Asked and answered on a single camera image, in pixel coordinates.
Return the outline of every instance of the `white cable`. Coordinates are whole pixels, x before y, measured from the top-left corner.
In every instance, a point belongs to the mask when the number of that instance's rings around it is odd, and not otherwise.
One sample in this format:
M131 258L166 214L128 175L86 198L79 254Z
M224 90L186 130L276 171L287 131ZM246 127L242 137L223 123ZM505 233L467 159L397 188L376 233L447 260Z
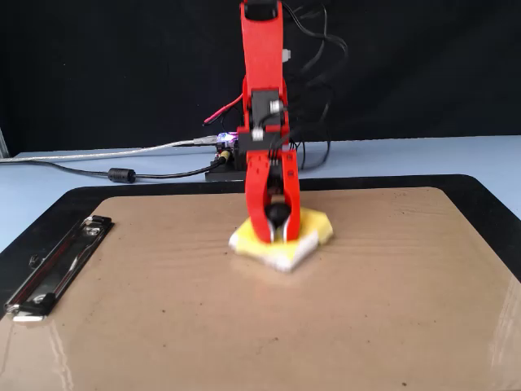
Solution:
M212 145L212 144L215 144L216 142L217 142L217 136L207 136L207 137L202 137L202 138L194 138L193 140L176 141L175 143L168 143L168 144L158 145L157 147L133 149L131 151L87 153L87 154L84 154L84 155L9 157L9 158L5 158L5 159L0 159L0 163L2 163L2 162L14 163L16 161L31 161L31 160L105 159L105 158L108 158L108 157L124 157L124 156L128 156L128 155L134 155L134 154L137 154L137 153L157 151L159 149L165 149L165 148L170 148L170 147L180 147L180 146L192 145L192 144Z

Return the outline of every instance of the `clipboard clip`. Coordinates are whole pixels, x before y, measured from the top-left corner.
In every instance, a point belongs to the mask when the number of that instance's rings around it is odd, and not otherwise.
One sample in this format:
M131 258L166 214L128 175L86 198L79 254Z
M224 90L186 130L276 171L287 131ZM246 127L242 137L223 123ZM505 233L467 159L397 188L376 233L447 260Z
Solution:
M13 321L43 320L113 226L109 217L88 217L76 223L41 261L32 256L29 265L34 271L4 305Z

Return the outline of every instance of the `red wire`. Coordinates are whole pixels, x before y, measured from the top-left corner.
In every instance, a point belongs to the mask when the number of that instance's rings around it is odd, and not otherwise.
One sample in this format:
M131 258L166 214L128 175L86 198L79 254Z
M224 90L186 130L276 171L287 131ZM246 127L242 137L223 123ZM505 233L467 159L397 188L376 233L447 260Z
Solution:
M210 122L211 120L213 120L216 116L220 116L223 112L225 112L226 110L228 110L229 108L231 108L232 106L234 106L235 104L237 104L238 102L240 102L240 100L243 98L243 95L239 95L237 97L236 100L234 100L233 102L230 102L228 103L227 105L223 106L222 108L220 108L219 110L217 110L216 112L214 112L211 116L209 116L206 120L204 120L204 123L207 123L207 122Z

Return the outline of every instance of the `yellow sponge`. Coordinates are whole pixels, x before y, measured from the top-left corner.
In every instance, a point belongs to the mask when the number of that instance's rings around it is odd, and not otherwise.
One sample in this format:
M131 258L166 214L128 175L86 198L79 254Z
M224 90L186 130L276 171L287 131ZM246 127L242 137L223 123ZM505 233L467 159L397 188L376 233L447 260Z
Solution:
M284 243L278 237L273 243L265 243L257 238L248 219L232 234L229 244L237 254L255 257L280 271L291 271L332 235L333 227L325 213L300 208L298 239Z

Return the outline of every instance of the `cardboard surface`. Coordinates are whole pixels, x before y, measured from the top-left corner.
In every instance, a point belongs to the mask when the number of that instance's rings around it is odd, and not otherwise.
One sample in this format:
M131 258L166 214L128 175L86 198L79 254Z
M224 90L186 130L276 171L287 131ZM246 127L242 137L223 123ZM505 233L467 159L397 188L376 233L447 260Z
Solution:
M243 195L104 201L52 315L0 321L4 390L521 389L521 285L442 191L310 191L292 274L227 248Z

